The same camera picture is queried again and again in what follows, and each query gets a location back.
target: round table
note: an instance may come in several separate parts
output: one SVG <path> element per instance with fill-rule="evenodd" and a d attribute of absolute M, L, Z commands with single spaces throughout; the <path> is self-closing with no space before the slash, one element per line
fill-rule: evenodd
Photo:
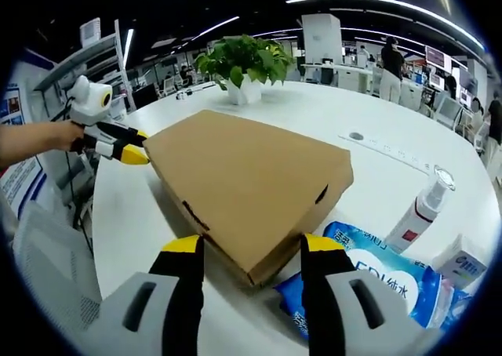
<path fill-rule="evenodd" d="M 186 100 L 168 96 L 130 114 L 127 122 L 153 135 L 202 109 L 275 125 L 351 151 L 354 183 L 317 234 L 339 220 L 383 238 L 427 182 L 422 172 L 340 137 L 357 132 L 438 164 L 455 179 L 457 189 L 445 208 L 405 255 L 430 263 L 459 232 L 476 240 L 489 258 L 496 248 L 500 213 L 481 160 L 466 140 L 421 114 L 361 93 L 286 82 L 264 86 L 262 100 L 243 107 L 231 105 L 217 86 Z M 101 159 L 93 244 L 103 298 L 135 272 L 148 272 L 165 243 L 189 234 L 151 165 Z M 297 255 L 276 282 L 299 269 Z M 293 322 L 278 309 L 278 294 L 269 288 L 257 292 L 240 287 L 209 248 L 203 289 L 201 354 L 308 354 Z"/>

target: bottle cap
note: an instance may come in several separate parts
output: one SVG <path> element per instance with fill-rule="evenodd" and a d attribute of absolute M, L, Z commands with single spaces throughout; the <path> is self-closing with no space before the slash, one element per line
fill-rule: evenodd
<path fill-rule="evenodd" d="M 424 200 L 431 209 L 439 212 L 447 193 L 455 191 L 455 181 L 448 171 L 438 165 L 434 166 L 431 179 L 431 185 L 424 193 Z"/>

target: white pot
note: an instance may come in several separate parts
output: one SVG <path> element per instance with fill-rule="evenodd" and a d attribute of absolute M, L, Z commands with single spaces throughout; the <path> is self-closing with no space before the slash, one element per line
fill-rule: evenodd
<path fill-rule="evenodd" d="M 261 83 L 251 82 L 249 75 L 244 74 L 241 88 L 237 88 L 231 80 L 227 80 L 227 90 L 230 101 L 235 105 L 246 105 L 261 100 Z"/>

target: blue plastic package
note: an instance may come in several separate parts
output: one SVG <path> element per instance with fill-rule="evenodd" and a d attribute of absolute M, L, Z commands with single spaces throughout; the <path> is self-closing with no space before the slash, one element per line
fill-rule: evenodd
<path fill-rule="evenodd" d="M 378 237 L 349 224 L 334 222 L 324 236 L 342 244 L 358 270 L 368 270 L 406 301 L 411 318 L 424 328 L 443 331 L 457 321 L 471 296 L 454 289 L 429 266 L 400 256 Z M 282 307 L 293 318 L 303 337 L 308 338 L 305 310 L 301 305 L 304 283 L 300 273 L 275 287 L 283 297 Z"/>

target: white bottle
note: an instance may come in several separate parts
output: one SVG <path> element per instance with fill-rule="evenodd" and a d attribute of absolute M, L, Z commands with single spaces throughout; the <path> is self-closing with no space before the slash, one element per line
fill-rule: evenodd
<path fill-rule="evenodd" d="M 396 253 L 405 251 L 429 228 L 452 191 L 455 191 L 453 177 L 436 165 L 429 184 L 417 195 L 408 211 L 385 238 L 385 243 Z"/>

